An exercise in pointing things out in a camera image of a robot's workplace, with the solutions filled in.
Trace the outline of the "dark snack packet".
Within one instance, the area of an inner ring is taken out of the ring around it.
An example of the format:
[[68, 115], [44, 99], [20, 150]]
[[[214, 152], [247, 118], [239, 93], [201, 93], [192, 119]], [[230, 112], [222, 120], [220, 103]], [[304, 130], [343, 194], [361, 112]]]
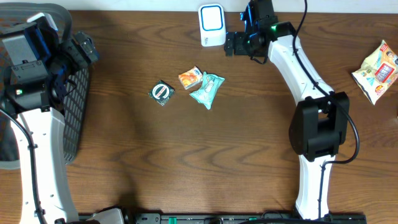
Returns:
[[148, 95], [158, 104], [164, 106], [174, 95], [175, 89], [163, 80], [159, 80], [149, 91]]

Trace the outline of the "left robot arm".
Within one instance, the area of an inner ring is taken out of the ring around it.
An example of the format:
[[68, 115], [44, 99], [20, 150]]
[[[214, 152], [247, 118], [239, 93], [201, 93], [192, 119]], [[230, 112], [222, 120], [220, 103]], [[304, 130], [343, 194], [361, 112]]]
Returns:
[[1, 113], [17, 140], [22, 223], [81, 223], [63, 152], [64, 100], [71, 76], [99, 55], [85, 33], [60, 40], [57, 31], [52, 16], [40, 12], [1, 36], [12, 61]]

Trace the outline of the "yellow snack packet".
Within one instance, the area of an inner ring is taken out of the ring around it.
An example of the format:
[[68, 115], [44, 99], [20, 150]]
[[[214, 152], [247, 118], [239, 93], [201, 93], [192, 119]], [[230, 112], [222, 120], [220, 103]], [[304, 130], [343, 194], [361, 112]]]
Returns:
[[397, 54], [382, 40], [380, 46], [351, 75], [364, 95], [375, 105], [397, 80]]

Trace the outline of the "orange snack packet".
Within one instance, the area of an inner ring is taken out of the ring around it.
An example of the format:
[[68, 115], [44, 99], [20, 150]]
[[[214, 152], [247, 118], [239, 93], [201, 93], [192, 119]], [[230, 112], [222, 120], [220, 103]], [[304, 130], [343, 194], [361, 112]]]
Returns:
[[178, 79], [180, 80], [180, 83], [182, 84], [184, 89], [187, 90], [201, 83], [203, 80], [203, 74], [197, 66], [194, 66], [190, 70], [179, 74]]

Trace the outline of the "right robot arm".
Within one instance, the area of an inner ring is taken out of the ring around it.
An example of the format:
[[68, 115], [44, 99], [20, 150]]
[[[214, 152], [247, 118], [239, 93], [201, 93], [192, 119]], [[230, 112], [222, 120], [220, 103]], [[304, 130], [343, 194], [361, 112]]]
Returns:
[[227, 33], [226, 55], [247, 55], [254, 61], [264, 57], [282, 75], [296, 104], [289, 127], [289, 141], [300, 163], [295, 209], [304, 220], [325, 220], [330, 213], [331, 165], [348, 123], [337, 104], [348, 109], [348, 96], [335, 93], [323, 81], [302, 49], [298, 30], [278, 20], [271, 1], [249, 1], [240, 16], [244, 31]]

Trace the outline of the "light green snack packet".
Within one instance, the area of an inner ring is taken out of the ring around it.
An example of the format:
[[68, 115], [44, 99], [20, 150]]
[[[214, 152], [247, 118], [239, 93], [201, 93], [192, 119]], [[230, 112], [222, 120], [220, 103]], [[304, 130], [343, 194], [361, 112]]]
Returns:
[[204, 72], [202, 86], [192, 92], [190, 96], [198, 103], [203, 104], [206, 109], [210, 110], [216, 93], [224, 81], [223, 77]]

